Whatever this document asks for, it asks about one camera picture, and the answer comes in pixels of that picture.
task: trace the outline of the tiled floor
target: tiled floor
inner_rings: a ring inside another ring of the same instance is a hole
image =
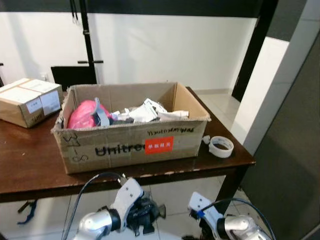
[[[236,116],[239,102],[226,93],[201,94],[199,97],[228,128]],[[158,219],[154,223],[155,232],[135,238],[133,232],[112,232],[104,239],[148,239],[148,240],[179,240],[184,235],[198,237],[201,229],[198,223],[188,215],[188,202],[193,192],[199,192],[205,197],[215,200],[224,176],[200,178],[163,184],[143,186],[144,191],[150,192],[157,204],[165,204],[166,219]],[[116,196],[116,190],[86,193],[82,196],[68,239],[76,234],[80,219],[87,213],[95,212],[102,206],[109,206]],[[238,190],[235,197],[249,200],[246,194]],[[18,214],[17,210],[24,204],[23,201],[0,204],[0,233],[10,240],[60,240],[67,227],[69,217],[76,196],[44,198],[38,200],[35,217],[26,225],[17,225],[23,221],[29,209]],[[258,214],[245,204],[232,202],[226,212],[231,215],[249,215],[253,217],[263,229],[266,229]]]

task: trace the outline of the open cardboard box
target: open cardboard box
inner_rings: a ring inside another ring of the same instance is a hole
[[[150,98],[168,112],[189,111],[189,119],[67,129],[77,106],[95,97],[109,112],[140,106]],[[177,82],[74,85],[51,132],[71,174],[197,156],[207,121],[209,113]]]

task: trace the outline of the tape roll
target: tape roll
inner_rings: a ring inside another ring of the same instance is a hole
[[[220,144],[227,149],[221,149],[215,146],[215,144]],[[209,152],[213,155],[225,159],[229,157],[234,149],[234,144],[232,141],[224,136],[214,136],[211,138],[209,143]]]

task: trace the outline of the wall outlet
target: wall outlet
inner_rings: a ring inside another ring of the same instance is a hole
[[[40,73],[40,78],[41,78],[41,80],[42,81],[48,81],[49,79],[48,79],[48,73],[46,73],[46,72],[41,72]]]

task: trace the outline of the cardboard box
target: cardboard box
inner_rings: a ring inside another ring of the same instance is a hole
[[[109,112],[140,106],[150,98],[163,104],[169,112],[189,111],[189,119],[66,129],[76,107],[95,97],[99,97]],[[65,171],[71,174],[197,156],[209,120],[208,112],[176,82],[75,85],[68,89],[51,132],[60,149]]]
[[[62,87],[23,78],[0,87],[0,119],[30,128],[61,109]]]

